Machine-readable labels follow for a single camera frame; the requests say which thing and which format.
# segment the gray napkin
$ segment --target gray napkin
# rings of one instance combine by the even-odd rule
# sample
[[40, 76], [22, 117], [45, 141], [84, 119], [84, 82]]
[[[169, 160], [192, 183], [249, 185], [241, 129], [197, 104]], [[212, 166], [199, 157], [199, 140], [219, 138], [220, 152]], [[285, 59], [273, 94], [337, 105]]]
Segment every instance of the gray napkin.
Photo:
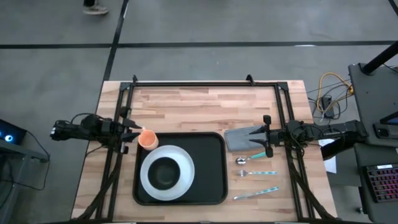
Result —
[[229, 152], [237, 151], [250, 151], [252, 149], [258, 149], [262, 145], [249, 141], [250, 139], [263, 139], [266, 140], [264, 133], [249, 134], [252, 131], [259, 129], [261, 125], [248, 127], [248, 128], [237, 128], [226, 130], [224, 133], [226, 145], [228, 146]]

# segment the blue light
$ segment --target blue light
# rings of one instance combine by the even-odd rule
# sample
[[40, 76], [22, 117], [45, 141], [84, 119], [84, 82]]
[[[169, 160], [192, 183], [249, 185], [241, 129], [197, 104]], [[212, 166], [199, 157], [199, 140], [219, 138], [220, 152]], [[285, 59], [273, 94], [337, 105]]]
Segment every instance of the blue light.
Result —
[[11, 142], [13, 137], [11, 135], [7, 135], [5, 138], [6, 142]]

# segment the white plate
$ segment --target white plate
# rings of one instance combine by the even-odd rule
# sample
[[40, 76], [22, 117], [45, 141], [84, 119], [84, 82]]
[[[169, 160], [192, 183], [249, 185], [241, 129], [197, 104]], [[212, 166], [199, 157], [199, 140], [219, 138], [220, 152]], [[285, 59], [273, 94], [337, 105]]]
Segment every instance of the white plate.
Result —
[[[180, 168], [180, 178], [170, 189], [158, 190], [153, 187], [148, 179], [150, 165], [157, 159], [169, 157], [173, 159]], [[195, 167], [189, 154], [178, 146], [160, 146], [148, 154], [141, 165], [140, 179], [145, 191], [157, 200], [169, 201], [181, 197], [191, 187], [195, 176]]]

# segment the gray floor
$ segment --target gray floor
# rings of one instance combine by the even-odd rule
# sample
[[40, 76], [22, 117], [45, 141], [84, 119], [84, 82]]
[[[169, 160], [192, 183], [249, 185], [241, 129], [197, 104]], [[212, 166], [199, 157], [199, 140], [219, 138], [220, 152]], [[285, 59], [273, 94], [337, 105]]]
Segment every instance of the gray floor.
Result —
[[[105, 17], [84, 16], [80, 0], [0, 1], [0, 44], [110, 44], [122, 0], [102, 2], [111, 10]], [[394, 40], [397, 21], [387, 0], [130, 0], [121, 42]], [[367, 62], [386, 47], [119, 49], [110, 80], [133, 74], [242, 80], [250, 73], [257, 80], [304, 80], [312, 90], [323, 73], [348, 78], [349, 64]], [[109, 49], [0, 50], [0, 118], [32, 131], [52, 155], [45, 190], [21, 194], [13, 223], [68, 220], [87, 142], [51, 141], [49, 131], [57, 119], [95, 111], [108, 55]], [[328, 77], [324, 85], [337, 81]], [[353, 98], [337, 122], [351, 119], [358, 119]], [[40, 186], [45, 166], [33, 165], [31, 184]], [[339, 217], [367, 220], [355, 212], [356, 188], [332, 185], [332, 192]]]

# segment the wooden table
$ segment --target wooden table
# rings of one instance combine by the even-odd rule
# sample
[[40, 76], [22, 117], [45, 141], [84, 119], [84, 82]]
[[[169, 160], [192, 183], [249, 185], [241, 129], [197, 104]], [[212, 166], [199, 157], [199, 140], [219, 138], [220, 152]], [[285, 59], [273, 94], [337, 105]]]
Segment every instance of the wooden table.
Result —
[[[99, 99], [97, 114], [113, 118], [120, 82], [105, 82]], [[288, 81], [295, 119], [312, 123], [310, 107], [303, 81]], [[271, 129], [280, 128], [275, 92], [271, 87], [145, 87], [135, 88], [132, 100], [133, 119], [138, 125], [156, 132], [215, 131], [223, 135], [226, 129], [263, 124], [262, 115], [272, 117]], [[98, 147], [92, 142], [88, 150]], [[129, 144], [129, 154], [123, 156], [114, 221], [132, 222], [255, 222], [296, 221], [286, 154], [283, 147], [274, 148], [273, 158], [248, 162], [246, 170], [275, 170], [277, 176], [238, 177], [235, 164], [239, 156], [260, 152], [227, 152], [228, 196], [219, 205], [198, 206], [141, 206], [132, 197], [134, 163], [137, 142]], [[73, 208], [72, 217], [79, 216], [98, 193], [106, 158], [106, 150], [90, 154]], [[329, 181], [318, 146], [305, 149], [305, 167], [310, 189], [328, 212], [336, 216]], [[232, 198], [279, 186], [279, 190], [248, 200]], [[303, 212], [307, 214], [300, 190]]]

